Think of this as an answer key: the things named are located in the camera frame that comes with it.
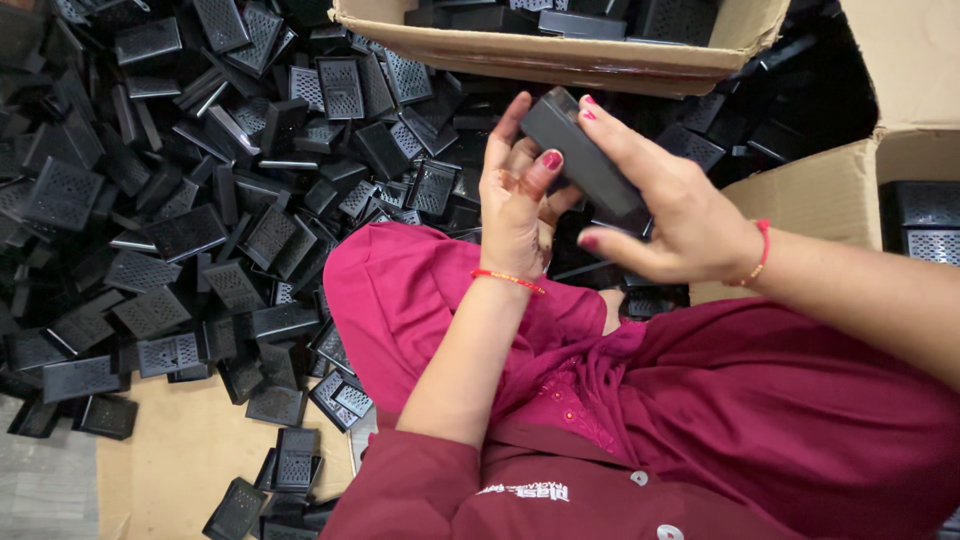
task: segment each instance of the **woman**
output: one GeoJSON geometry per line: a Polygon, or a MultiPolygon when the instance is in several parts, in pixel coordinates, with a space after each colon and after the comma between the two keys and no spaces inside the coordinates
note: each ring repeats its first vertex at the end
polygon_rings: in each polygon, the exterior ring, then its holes
{"type": "Polygon", "coordinates": [[[767,242],[696,164],[585,96],[580,126],[657,228],[579,245],[769,299],[620,323],[622,296],[542,275],[579,193],[544,197],[563,157],[514,144],[530,102],[491,134],[481,248],[384,224],[330,257],[380,432],[323,538],[928,538],[960,503],[960,271],[767,242]]]}

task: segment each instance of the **forearm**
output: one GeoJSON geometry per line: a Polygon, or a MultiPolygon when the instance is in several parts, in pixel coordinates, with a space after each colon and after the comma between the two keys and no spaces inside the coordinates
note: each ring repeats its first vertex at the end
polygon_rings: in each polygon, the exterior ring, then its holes
{"type": "Polygon", "coordinates": [[[751,288],[960,391],[960,269],[770,231],[751,288]]]}
{"type": "Polygon", "coordinates": [[[483,445],[503,364],[531,292],[494,278],[473,282],[396,428],[483,445]]]}

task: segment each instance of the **maroon uniform shirt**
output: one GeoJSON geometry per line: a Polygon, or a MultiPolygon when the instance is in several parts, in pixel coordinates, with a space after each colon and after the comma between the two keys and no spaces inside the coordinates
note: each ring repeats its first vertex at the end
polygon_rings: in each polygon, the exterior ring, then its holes
{"type": "Polygon", "coordinates": [[[633,471],[586,439],[507,422],[479,453],[383,430],[323,540],[798,538],[703,488],[633,471]]]}

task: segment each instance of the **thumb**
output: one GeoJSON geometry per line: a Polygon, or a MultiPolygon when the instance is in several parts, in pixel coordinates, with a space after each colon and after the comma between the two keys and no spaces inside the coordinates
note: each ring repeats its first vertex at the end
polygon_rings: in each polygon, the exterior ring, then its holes
{"type": "Polygon", "coordinates": [[[553,184],[564,168],[564,155],[556,150],[547,150],[534,161],[516,183],[516,191],[539,204],[547,187],[553,184]]]}
{"type": "Polygon", "coordinates": [[[654,281],[667,281],[666,258],[629,234],[606,227],[589,227],[577,236],[577,245],[654,281]]]}

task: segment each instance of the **red thread bracelet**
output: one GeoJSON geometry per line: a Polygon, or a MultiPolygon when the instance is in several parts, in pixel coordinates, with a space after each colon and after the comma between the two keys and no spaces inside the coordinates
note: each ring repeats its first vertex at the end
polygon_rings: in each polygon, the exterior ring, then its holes
{"type": "Polygon", "coordinates": [[[760,264],[756,266],[756,269],[754,269],[746,280],[740,282],[725,282],[724,285],[728,287],[744,287],[756,281],[757,276],[763,271],[763,266],[767,263],[767,257],[770,255],[770,220],[767,218],[757,219],[754,224],[760,229],[760,234],[763,234],[763,257],[760,258],[760,264]]]}
{"type": "Polygon", "coordinates": [[[543,290],[543,287],[537,286],[537,285],[535,285],[535,284],[533,284],[533,283],[530,283],[530,282],[525,282],[524,280],[522,280],[522,279],[520,279],[520,278],[515,278],[515,277],[513,277],[513,276],[508,276],[508,275],[506,275],[506,274],[501,274],[501,273],[499,273],[499,272],[491,272],[490,270],[482,270],[482,269],[480,269],[480,268],[477,268],[476,270],[473,270],[472,272],[470,272],[470,276],[473,277],[474,279],[476,279],[477,276],[488,276],[488,277],[490,277],[490,278],[497,278],[497,279],[499,279],[499,280],[506,280],[506,281],[508,281],[508,282],[514,282],[514,283],[516,283],[516,284],[518,284],[518,285],[523,285],[523,286],[527,287],[528,289],[530,289],[530,290],[532,290],[532,291],[534,291],[534,292],[539,292],[540,294],[546,294],[546,291],[543,290]]]}

